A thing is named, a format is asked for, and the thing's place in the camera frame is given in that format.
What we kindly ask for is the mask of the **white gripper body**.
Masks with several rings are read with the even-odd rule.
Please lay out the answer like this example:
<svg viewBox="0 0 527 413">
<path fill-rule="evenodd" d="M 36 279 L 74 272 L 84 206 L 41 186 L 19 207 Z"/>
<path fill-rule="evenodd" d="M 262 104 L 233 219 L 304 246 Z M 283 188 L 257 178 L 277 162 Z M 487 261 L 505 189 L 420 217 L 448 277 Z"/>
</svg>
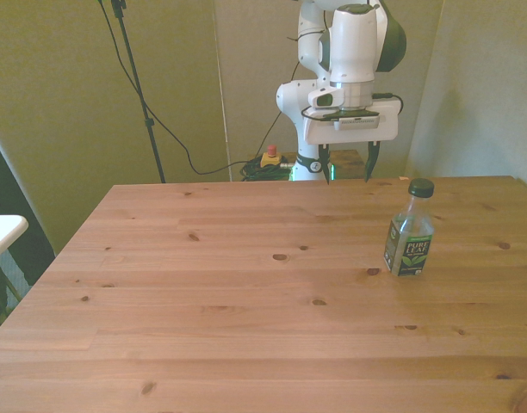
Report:
<svg viewBox="0 0 527 413">
<path fill-rule="evenodd" d="M 335 108 L 309 107 L 303 115 L 302 138 L 310 145 L 331 145 L 393 140 L 398 135 L 398 99 L 374 100 L 367 110 L 373 115 L 336 117 L 325 120 Z"/>
</svg>

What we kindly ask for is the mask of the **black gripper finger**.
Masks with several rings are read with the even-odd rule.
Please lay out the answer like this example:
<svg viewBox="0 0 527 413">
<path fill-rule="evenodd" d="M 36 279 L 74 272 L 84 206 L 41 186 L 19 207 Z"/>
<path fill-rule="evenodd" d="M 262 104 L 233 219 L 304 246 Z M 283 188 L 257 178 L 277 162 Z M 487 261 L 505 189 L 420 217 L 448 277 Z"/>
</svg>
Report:
<svg viewBox="0 0 527 413">
<path fill-rule="evenodd" d="M 330 149 L 328 145 L 319 145 L 319 162 L 321 164 L 321 170 L 327 183 L 330 182 Z"/>
<path fill-rule="evenodd" d="M 365 164 L 364 181 L 368 181 L 372 176 L 380 153 L 380 142 L 368 142 L 368 158 Z"/>
</svg>

